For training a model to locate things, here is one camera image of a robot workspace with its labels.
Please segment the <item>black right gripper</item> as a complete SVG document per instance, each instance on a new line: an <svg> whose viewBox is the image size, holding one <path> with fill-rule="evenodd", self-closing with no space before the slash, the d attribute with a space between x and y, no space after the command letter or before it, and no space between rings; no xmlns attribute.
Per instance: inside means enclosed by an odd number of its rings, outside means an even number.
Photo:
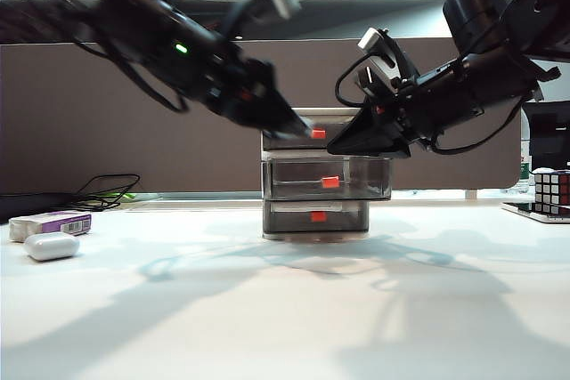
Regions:
<svg viewBox="0 0 570 380"><path fill-rule="evenodd" d="M435 141L452 126L485 112L485 65L481 58L454 60L422 76L391 82L390 116L376 104L366 104L328 143L331 154L379 154L409 158L401 141Z"/></svg>

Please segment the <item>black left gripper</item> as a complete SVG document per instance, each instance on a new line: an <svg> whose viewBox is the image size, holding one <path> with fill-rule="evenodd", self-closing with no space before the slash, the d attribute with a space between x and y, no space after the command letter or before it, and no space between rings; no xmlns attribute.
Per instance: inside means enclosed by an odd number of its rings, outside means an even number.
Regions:
<svg viewBox="0 0 570 380"><path fill-rule="evenodd" d="M308 137L311 126L274 90L274 68L247 58L228 63L197 63L195 100L212 113L238 125L263 127L269 139Z"/></svg>

